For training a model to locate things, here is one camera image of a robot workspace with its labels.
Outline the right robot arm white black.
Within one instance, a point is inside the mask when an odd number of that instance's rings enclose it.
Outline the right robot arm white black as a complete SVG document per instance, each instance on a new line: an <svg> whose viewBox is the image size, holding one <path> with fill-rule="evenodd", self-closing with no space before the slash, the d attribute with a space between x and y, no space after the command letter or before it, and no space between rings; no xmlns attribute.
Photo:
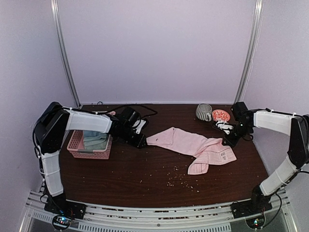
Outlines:
<svg viewBox="0 0 309 232"><path fill-rule="evenodd" d="M235 147L241 138L253 136L257 130L255 144L263 160L271 155L272 173L252 192L248 210L258 213L266 200L290 181L309 162L309 116L283 113L271 109L248 109L244 102L232 105L231 112L236 124L224 136L223 144Z"/></svg>

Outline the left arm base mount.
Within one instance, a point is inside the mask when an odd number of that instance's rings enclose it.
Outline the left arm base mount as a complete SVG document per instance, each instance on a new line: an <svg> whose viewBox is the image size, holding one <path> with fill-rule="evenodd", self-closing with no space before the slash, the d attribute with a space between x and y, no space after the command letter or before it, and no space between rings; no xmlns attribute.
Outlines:
<svg viewBox="0 0 309 232"><path fill-rule="evenodd" d="M86 211L86 205L83 203L67 202L65 209L60 209L52 202L47 202L44 210L53 213L52 226L57 231L68 229L75 219L83 219Z"/></svg>

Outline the green panda towel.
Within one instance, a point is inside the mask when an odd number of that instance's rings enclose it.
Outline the green panda towel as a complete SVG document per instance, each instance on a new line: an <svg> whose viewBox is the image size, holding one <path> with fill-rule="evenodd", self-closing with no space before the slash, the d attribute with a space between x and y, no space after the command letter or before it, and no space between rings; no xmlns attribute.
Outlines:
<svg viewBox="0 0 309 232"><path fill-rule="evenodd" d="M104 150L108 135L98 131L83 131L83 144L86 150Z"/></svg>

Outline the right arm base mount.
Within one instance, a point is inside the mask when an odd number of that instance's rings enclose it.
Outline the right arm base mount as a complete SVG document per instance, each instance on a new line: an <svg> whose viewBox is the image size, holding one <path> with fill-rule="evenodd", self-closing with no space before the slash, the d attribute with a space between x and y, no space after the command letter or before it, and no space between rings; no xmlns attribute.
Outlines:
<svg viewBox="0 0 309 232"><path fill-rule="evenodd" d="M251 200L234 201L231 204L231 211L234 219L245 218L246 225L253 230L262 229L266 225L265 212L272 209L272 205L267 203L262 208L252 208Z"/></svg>

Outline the pink towel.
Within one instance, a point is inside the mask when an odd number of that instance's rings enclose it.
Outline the pink towel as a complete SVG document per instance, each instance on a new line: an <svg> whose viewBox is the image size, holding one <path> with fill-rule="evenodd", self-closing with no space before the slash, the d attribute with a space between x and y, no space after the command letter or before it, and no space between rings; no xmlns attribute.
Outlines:
<svg viewBox="0 0 309 232"><path fill-rule="evenodd" d="M222 138L206 138L175 127L152 135L146 141L148 145L194 157L188 175L205 174L210 165L225 165L237 160L232 148L222 145Z"/></svg>

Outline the pink plastic basket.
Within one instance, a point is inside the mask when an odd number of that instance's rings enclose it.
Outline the pink plastic basket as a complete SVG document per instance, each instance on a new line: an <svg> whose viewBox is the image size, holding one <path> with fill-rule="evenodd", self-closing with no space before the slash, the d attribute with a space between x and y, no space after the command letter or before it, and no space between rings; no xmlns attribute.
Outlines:
<svg viewBox="0 0 309 232"><path fill-rule="evenodd" d="M84 133L74 130L67 145L67 150L76 159L108 160L112 146L112 137L108 135L101 149L86 149L84 146Z"/></svg>

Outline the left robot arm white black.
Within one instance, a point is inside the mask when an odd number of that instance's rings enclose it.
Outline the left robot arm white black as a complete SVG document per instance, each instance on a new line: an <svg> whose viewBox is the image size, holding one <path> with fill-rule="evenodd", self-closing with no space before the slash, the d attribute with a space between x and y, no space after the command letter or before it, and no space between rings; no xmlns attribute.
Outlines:
<svg viewBox="0 0 309 232"><path fill-rule="evenodd" d="M52 102L37 120L32 132L47 192L53 197L50 206L60 215L66 214L70 209L69 203L59 196L64 193L59 153L66 132L100 132L119 137L135 148L144 148L147 146L146 136L141 131L146 124L147 121L131 107L125 107L121 113L112 115L110 112L73 109Z"/></svg>

